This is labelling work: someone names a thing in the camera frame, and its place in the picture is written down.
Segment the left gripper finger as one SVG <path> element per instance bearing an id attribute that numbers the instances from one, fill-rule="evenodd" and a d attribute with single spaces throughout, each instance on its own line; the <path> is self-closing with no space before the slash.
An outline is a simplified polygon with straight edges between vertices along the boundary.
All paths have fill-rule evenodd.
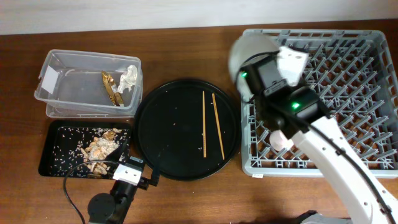
<path id="1" fill-rule="evenodd" d="M 106 156 L 105 160 L 106 161 L 114 161 L 117 162 L 125 149 L 127 148 L 128 141 L 125 141 L 122 143 L 117 149 L 115 149 L 113 152 L 111 152 L 109 155 Z"/>
<path id="2" fill-rule="evenodd" d="M 149 184 L 154 187 L 158 185 L 160 179 L 160 158 L 161 158 L 161 152 L 158 154 L 156 160 L 154 161 L 154 167 L 149 181 Z"/>

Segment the wooden chopstick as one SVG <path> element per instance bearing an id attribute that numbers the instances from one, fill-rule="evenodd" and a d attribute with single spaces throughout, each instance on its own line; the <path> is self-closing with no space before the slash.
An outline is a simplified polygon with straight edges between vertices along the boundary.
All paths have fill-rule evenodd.
<path id="1" fill-rule="evenodd" d="M 220 143 L 221 156 L 222 156 L 222 159 L 225 160 L 224 149 L 223 149 L 223 140 L 222 140 L 222 136 L 221 136 L 220 121 L 219 121 L 219 116 L 218 116 L 218 108 L 217 108 L 217 104 L 216 104 L 216 97 L 215 97 L 214 93 L 212 93 L 211 96 L 212 96 L 213 107 L 214 107 L 214 112 L 215 112 L 215 121 L 216 121 L 218 139 L 219 139 L 219 143 Z"/>
<path id="2" fill-rule="evenodd" d="M 205 91 L 202 91 L 202 128 L 203 128 L 203 157 L 206 158 L 206 108 Z"/>

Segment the pink cup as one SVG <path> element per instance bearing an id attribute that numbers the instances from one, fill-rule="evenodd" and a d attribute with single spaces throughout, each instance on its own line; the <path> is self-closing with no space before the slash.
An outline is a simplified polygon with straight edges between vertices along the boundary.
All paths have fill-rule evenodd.
<path id="1" fill-rule="evenodd" d="M 289 150 L 294 146 L 293 141 L 291 139 L 287 139 L 281 130 L 271 132 L 269 142 L 276 151 L 281 151 L 282 149 Z"/>

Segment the grey plate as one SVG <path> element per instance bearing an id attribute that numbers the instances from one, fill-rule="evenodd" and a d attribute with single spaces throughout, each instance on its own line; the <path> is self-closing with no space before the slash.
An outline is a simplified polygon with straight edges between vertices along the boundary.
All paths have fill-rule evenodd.
<path id="1" fill-rule="evenodd" d="M 279 45 L 265 34 L 245 34 L 234 42 L 229 52 L 228 70 L 242 100 L 249 100 L 253 96 L 244 78 L 238 75 L 243 63 L 256 55 L 278 51 Z"/>

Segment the white napkin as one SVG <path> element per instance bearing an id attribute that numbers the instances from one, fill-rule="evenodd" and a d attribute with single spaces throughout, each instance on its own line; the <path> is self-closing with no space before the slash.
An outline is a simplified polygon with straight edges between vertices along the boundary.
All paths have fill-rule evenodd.
<path id="1" fill-rule="evenodd" d="M 131 91 L 132 87 L 136 84 L 137 74 L 137 67 L 135 65 L 128 66 L 127 71 L 120 77 L 118 92 L 123 93 L 125 89 Z"/>

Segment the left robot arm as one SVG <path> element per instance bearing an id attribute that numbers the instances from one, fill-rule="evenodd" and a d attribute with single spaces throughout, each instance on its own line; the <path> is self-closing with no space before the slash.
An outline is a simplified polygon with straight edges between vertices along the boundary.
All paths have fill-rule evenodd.
<path id="1" fill-rule="evenodd" d="M 89 223 L 123 223 L 137 190 L 147 190 L 149 186 L 156 187 L 159 183 L 161 155 L 157 156 L 157 163 L 148 179 L 142 176 L 144 161 L 132 156 L 124 163 L 119 161 L 126 148 L 127 144 L 123 143 L 101 161 L 111 165 L 115 183 L 110 193 L 97 194 L 90 200 L 87 207 Z"/>

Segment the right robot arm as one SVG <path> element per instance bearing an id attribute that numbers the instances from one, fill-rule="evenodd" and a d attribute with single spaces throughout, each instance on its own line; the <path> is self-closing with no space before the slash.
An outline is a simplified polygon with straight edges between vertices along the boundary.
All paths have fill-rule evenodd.
<path id="1" fill-rule="evenodd" d="M 320 97 L 299 82 L 301 73 L 283 72 L 276 55 L 258 54 L 239 63 L 233 75 L 264 125 L 320 170 L 353 223 L 397 223 L 397 199 L 364 165 Z"/>

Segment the grey dishwasher rack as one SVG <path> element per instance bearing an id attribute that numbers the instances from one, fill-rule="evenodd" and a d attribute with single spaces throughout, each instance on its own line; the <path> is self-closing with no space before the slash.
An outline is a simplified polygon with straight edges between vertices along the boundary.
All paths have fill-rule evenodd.
<path id="1" fill-rule="evenodd" d="M 397 77 L 378 30 L 263 29 L 280 45 L 309 54 L 303 79 L 337 119 L 347 141 L 378 178 L 397 177 Z M 242 104 L 243 172 L 251 177 L 320 177 L 298 149 L 276 151 L 253 104 Z"/>

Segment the rice and shell scraps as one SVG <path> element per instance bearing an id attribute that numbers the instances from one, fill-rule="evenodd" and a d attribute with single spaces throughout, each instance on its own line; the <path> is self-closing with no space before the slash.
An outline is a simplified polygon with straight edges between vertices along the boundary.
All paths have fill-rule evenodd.
<path id="1" fill-rule="evenodd" d="M 64 176 L 82 162 L 104 160 L 129 139 L 126 129 L 62 126 L 50 147 L 48 173 L 50 176 Z"/>

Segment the black rectangular tray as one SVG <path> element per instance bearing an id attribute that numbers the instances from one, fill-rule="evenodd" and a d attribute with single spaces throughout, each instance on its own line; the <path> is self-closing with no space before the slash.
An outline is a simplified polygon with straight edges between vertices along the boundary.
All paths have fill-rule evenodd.
<path id="1" fill-rule="evenodd" d="M 118 151 L 118 161 L 126 162 L 132 128 L 127 123 L 88 122 L 56 120 L 49 126 L 38 172 L 46 177 L 64 177 L 74 166 L 84 161 L 82 148 L 89 146 L 94 138 L 100 138 L 106 131 L 120 130 L 114 142 Z"/>

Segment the black round tray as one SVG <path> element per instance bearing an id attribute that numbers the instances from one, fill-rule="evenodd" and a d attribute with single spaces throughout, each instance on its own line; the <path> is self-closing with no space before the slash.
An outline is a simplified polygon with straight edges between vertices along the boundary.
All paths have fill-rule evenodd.
<path id="1" fill-rule="evenodd" d="M 203 157 L 203 90 L 206 158 Z M 216 97 L 225 160 L 220 151 L 212 93 Z M 161 152 L 160 174 L 168 179 L 199 180 L 217 173 L 233 158 L 241 142 L 236 102 L 203 80 L 174 80 L 154 89 L 139 105 L 135 119 L 136 149 L 152 169 Z"/>

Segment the clear plastic bin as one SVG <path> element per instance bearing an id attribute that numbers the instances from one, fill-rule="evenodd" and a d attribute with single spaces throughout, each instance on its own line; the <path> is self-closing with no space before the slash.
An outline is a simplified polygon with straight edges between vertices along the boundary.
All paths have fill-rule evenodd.
<path id="1" fill-rule="evenodd" d="M 124 104 L 111 102 L 101 72 L 109 73 L 119 85 L 121 75 L 135 66 L 136 82 L 121 94 Z M 132 118 L 142 99 L 143 75 L 137 57 L 51 50 L 42 65 L 34 97 L 47 104 L 51 118 Z"/>

